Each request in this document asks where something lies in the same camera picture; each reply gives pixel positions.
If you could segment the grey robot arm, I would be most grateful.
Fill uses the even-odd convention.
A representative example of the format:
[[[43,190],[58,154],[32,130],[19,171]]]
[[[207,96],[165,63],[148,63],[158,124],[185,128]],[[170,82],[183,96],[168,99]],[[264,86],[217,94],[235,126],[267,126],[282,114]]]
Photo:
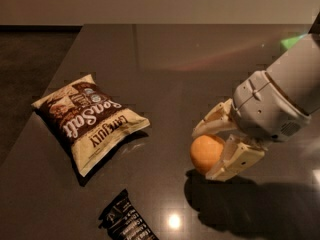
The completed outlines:
[[[206,179],[225,182],[309,125],[319,108],[320,14],[307,34],[197,124],[191,161]]]

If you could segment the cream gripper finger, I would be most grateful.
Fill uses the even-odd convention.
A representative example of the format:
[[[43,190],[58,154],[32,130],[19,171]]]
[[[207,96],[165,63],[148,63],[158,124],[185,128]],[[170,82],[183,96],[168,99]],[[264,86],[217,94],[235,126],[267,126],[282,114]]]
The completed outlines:
[[[215,135],[222,131],[231,131],[237,125],[231,118],[232,100],[220,102],[214,106],[193,129],[192,137]]]
[[[207,180],[225,182],[265,156],[266,148],[255,139],[231,134],[218,162],[206,173]]]

